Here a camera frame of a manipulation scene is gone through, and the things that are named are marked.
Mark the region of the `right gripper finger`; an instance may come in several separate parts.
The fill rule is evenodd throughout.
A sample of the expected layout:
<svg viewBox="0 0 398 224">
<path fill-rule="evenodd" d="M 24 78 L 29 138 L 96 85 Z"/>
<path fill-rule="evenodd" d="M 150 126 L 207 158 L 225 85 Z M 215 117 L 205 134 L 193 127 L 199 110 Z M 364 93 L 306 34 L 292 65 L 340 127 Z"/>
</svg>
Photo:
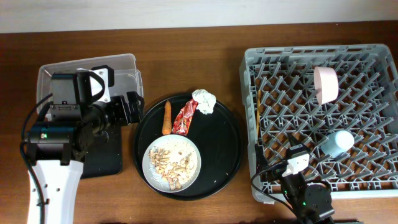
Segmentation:
<svg viewBox="0 0 398 224">
<path fill-rule="evenodd" d="M 298 139 L 296 139 L 292 134 L 288 133 L 287 135 L 290 143 L 289 150 L 292 152 L 309 152 L 310 149 L 301 143 Z"/>
<path fill-rule="evenodd" d="M 266 157 L 264 156 L 264 150 L 263 147 L 255 144 L 255 153 L 256 153 L 256 169 L 257 170 L 263 170 L 266 167 L 268 167 L 268 161 Z"/>
</svg>

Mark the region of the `blue cup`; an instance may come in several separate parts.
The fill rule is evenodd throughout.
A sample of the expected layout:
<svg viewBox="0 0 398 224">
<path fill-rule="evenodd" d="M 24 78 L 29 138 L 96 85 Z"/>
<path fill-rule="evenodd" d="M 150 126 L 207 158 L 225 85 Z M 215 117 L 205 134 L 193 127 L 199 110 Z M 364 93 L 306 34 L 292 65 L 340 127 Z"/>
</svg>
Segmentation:
<svg viewBox="0 0 398 224">
<path fill-rule="evenodd" d="M 337 131 L 328 135 L 326 143 L 321 145 L 321 150 L 325 155 L 332 158 L 340 156 L 350 150 L 354 145 L 353 135 L 346 130 Z"/>
</svg>

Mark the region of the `orange carrot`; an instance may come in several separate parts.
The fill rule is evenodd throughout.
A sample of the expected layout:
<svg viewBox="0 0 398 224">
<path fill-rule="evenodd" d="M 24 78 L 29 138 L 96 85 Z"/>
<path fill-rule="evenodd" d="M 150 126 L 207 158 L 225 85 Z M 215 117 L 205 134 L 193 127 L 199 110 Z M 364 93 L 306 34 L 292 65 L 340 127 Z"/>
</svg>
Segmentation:
<svg viewBox="0 0 398 224">
<path fill-rule="evenodd" d="M 162 134 L 163 135 L 168 135 L 171 134 L 172 132 L 172 111 L 171 111 L 171 103 L 170 101 L 166 101 L 165 103 L 165 108 L 164 108 L 164 120 L 163 120 L 163 125 L 162 125 Z"/>
</svg>

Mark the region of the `red snack wrapper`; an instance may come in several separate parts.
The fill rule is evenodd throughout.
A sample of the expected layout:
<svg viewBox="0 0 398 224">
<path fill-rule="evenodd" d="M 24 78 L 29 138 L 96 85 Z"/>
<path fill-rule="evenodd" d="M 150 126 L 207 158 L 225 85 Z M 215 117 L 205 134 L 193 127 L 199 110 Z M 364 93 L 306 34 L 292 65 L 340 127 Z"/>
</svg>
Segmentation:
<svg viewBox="0 0 398 224">
<path fill-rule="evenodd" d="M 194 99 L 191 99 L 185 104 L 174 121 L 172 134 L 179 134 L 182 136 L 186 136 L 188 134 L 197 105 L 198 102 Z"/>
</svg>

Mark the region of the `wooden chopstick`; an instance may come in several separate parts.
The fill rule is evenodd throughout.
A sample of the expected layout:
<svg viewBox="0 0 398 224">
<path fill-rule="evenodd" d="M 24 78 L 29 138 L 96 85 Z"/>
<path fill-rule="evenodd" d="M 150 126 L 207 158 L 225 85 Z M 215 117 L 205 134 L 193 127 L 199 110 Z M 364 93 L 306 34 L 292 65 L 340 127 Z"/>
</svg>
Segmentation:
<svg viewBox="0 0 398 224">
<path fill-rule="evenodd" d="M 256 103 L 256 140 L 258 141 L 258 137 L 260 134 L 260 118 L 261 118 L 261 113 L 260 113 L 260 105 L 261 105 L 261 90 L 258 89 L 257 91 L 257 103 Z"/>
</svg>

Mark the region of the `white tissue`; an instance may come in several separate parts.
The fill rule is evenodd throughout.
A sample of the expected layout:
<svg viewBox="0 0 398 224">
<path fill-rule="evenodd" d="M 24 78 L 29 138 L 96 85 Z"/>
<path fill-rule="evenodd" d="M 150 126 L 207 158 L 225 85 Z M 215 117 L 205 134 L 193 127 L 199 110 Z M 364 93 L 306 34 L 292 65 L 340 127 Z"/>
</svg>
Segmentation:
<svg viewBox="0 0 398 224">
<path fill-rule="evenodd" d="M 192 98 L 198 103 L 197 109 L 203 114 L 212 114 L 215 104 L 216 96 L 209 93 L 205 89 L 195 90 L 192 93 Z"/>
</svg>

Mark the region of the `grey plate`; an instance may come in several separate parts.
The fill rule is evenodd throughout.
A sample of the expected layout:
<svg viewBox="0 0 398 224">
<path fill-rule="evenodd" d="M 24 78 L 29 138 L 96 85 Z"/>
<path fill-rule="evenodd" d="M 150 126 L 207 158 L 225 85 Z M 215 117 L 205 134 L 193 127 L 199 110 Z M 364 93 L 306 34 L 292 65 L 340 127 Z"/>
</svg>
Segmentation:
<svg viewBox="0 0 398 224">
<path fill-rule="evenodd" d="M 190 182 L 189 185 L 187 187 L 184 187 L 182 190 L 177 190 L 177 191 L 171 191 L 169 190 L 166 186 L 160 185 L 159 183 L 157 183 L 156 181 L 153 180 L 153 178 L 155 177 L 155 172 L 154 170 L 151 168 L 150 166 L 150 162 L 149 162 L 149 158 L 147 156 L 149 149 L 152 146 L 155 146 L 156 144 L 160 144 L 162 142 L 164 142 L 166 139 L 185 139 L 188 140 L 191 144 L 194 145 L 194 148 L 196 149 L 197 153 L 199 154 L 199 172 L 197 173 L 197 176 L 194 178 L 193 182 Z M 200 152 L 198 150 L 198 148 L 196 147 L 196 145 L 189 140 L 188 138 L 186 138 L 185 136 L 180 136 L 180 135 L 176 135 L 176 134 L 171 134 L 171 135 L 166 135 L 166 136 L 162 136 L 157 138 L 154 142 L 152 142 L 148 148 L 146 149 L 146 152 L 144 153 L 144 157 L 142 159 L 142 171 L 144 174 L 144 177 L 146 179 L 146 181 L 148 181 L 149 185 L 153 188 L 155 188 L 156 190 L 160 191 L 160 192 L 164 192 L 164 193 L 177 193 L 177 192 L 181 192 L 185 189 L 187 189 L 189 186 L 191 186 L 194 181 L 197 179 L 199 173 L 200 173 L 200 169 L 201 169 L 201 155 Z"/>
</svg>

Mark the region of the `pink bowl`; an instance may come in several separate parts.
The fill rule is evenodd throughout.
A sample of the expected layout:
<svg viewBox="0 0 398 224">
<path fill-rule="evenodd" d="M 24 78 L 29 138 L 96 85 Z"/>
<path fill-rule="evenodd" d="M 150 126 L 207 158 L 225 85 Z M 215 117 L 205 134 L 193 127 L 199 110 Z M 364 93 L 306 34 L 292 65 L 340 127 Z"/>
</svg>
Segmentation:
<svg viewBox="0 0 398 224">
<path fill-rule="evenodd" d="M 338 97 L 338 77 L 333 68 L 315 67 L 314 86 L 319 105 L 334 101 Z"/>
</svg>

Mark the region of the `rice and peanut leftovers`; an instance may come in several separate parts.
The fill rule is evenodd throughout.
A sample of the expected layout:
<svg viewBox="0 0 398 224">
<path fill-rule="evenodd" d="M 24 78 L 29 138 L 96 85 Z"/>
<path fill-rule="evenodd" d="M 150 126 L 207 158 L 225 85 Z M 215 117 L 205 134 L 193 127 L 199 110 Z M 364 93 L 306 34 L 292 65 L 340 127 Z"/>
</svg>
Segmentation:
<svg viewBox="0 0 398 224">
<path fill-rule="evenodd" d="M 166 139 L 152 146 L 147 156 L 155 172 L 153 180 L 172 192 L 187 187 L 199 172 L 199 154 L 185 139 Z"/>
</svg>

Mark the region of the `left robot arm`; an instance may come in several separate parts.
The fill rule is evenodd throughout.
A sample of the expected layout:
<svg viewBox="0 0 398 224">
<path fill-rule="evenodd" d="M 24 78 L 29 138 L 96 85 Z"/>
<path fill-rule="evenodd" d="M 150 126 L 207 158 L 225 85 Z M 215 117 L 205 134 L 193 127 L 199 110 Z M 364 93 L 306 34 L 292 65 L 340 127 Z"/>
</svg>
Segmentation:
<svg viewBox="0 0 398 224">
<path fill-rule="evenodd" d="M 101 102 L 104 91 L 55 90 L 20 145 L 30 179 L 28 223 L 72 223 L 82 178 L 122 169 L 121 127 L 142 120 L 135 91 Z"/>
</svg>

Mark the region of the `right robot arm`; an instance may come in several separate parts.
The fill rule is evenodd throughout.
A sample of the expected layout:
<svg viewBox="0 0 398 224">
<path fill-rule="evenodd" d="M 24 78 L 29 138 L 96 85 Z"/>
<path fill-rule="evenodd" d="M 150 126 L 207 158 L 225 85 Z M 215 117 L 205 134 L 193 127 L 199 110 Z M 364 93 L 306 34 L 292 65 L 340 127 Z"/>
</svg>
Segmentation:
<svg viewBox="0 0 398 224">
<path fill-rule="evenodd" d="M 331 187 L 322 180 L 306 181 L 302 171 L 310 162 L 310 149 L 293 135 L 287 135 L 290 147 L 285 157 L 269 165 L 264 152 L 256 144 L 256 173 L 251 177 L 251 186 L 261 194 L 285 205 L 299 223 L 334 223 L 332 215 Z M 264 176 L 267 181 L 279 181 L 285 201 L 256 187 L 254 180 Z"/>
</svg>

